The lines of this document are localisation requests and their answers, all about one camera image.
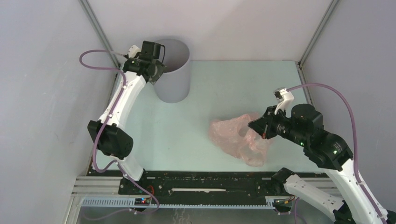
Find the metal frame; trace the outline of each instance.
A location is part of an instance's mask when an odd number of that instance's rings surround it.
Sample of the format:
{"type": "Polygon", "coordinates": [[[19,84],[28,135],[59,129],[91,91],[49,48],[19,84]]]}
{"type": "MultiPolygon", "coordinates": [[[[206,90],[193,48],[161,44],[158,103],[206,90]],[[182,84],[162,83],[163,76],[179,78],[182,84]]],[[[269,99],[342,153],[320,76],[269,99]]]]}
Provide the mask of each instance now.
{"type": "MultiPolygon", "coordinates": [[[[98,38],[103,44],[104,48],[107,50],[113,50],[109,40],[106,37],[98,19],[93,12],[91,5],[88,0],[79,0],[81,7],[87,14],[87,17],[92,24],[98,38]]],[[[303,53],[301,60],[296,62],[296,68],[302,84],[306,83],[306,78],[304,76],[304,64],[312,51],[312,48],[316,44],[318,38],[323,32],[325,26],[327,25],[331,15],[335,11],[336,7],[339,5],[341,0],[332,0],[325,15],[319,23],[310,43],[308,44],[305,52],[303,53]]],[[[115,67],[120,66],[118,59],[110,54],[110,58],[115,67]]],[[[304,88],[305,97],[307,102],[313,104],[313,100],[308,88],[304,88]]],[[[335,184],[330,178],[302,178],[304,181],[319,188],[325,193],[341,196],[340,192],[337,190],[335,184]]],[[[76,179],[74,188],[69,200],[69,204],[64,216],[63,224],[76,224],[78,222],[78,216],[81,207],[84,206],[96,206],[96,207],[120,207],[128,208],[133,205],[135,197],[142,197],[141,195],[119,195],[118,189],[120,186],[121,177],[94,177],[94,176],[79,176],[76,179]]],[[[267,206],[229,206],[228,208],[243,208],[243,209],[273,209],[272,202],[276,199],[284,199],[284,197],[266,197],[267,206]]],[[[177,205],[166,205],[161,204],[160,207],[163,208],[180,208],[177,205]]],[[[183,208],[222,208],[221,206],[189,206],[183,205],[183,208]]]]}

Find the crumpled bag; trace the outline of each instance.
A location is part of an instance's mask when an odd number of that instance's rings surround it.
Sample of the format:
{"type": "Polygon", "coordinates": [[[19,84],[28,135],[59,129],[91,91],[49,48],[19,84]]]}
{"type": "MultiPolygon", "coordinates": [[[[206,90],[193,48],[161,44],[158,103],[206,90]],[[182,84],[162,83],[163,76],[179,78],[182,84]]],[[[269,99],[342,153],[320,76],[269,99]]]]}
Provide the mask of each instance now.
{"type": "Polygon", "coordinates": [[[257,118],[257,113],[250,113],[230,120],[214,120],[209,128],[209,138],[225,153],[242,159],[247,165],[263,166],[273,140],[262,139],[248,127],[248,123],[257,118]]]}

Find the pink plastic bag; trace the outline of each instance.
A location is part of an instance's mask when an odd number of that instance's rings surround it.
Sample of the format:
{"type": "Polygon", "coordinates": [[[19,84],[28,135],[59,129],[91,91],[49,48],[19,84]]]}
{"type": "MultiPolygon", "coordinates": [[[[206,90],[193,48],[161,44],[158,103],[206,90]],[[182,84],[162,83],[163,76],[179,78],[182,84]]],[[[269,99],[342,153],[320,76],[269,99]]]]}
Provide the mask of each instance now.
{"type": "Polygon", "coordinates": [[[225,153],[242,159],[247,165],[264,165],[272,140],[264,140],[248,127],[259,118],[257,113],[244,114],[231,120],[215,120],[209,128],[209,138],[225,153]]]}

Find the wall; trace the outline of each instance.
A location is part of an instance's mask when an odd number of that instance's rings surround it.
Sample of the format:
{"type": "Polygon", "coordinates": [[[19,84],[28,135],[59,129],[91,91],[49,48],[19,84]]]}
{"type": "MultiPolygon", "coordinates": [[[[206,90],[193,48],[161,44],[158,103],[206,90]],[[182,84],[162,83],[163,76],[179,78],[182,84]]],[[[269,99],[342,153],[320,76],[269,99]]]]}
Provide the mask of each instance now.
{"type": "Polygon", "coordinates": [[[78,63],[102,47],[76,0],[1,1],[0,30],[1,223],[61,223],[114,76],[78,63]]]}
{"type": "MultiPolygon", "coordinates": [[[[396,210],[396,1],[342,1],[304,65],[309,82],[338,89],[354,111],[359,170],[387,209],[396,210]]],[[[350,119],[342,101],[312,88],[325,127],[353,147],[350,119]]]]}
{"type": "Polygon", "coordinates": [[[301,58],[331,0],[91,0],[113,48],[177,37],[193,60],[301,58]]]}

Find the gray wall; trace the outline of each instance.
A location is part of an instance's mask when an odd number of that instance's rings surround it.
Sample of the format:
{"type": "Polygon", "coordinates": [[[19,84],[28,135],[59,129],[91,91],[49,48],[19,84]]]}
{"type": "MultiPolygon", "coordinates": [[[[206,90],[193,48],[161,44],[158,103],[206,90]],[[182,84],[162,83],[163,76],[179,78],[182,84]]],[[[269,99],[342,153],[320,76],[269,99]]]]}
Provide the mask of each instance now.
{"type": "Polygon", "coordinates": [[[0,222],[61,223],[114,76],[78,63],[102,47],[77,0],[2,0],[0,30],[0,222]]]}
{"type": "MultiPolygon", "coordinates": [[[[342,1],[304,65],[309,82],[335,87],[354,111],[359,170],[377,199],[396,210],[396,1],[342,1]]],[[[353,147],[348,112],[332,92],[312,88],[325,127],[353,147]]]]}

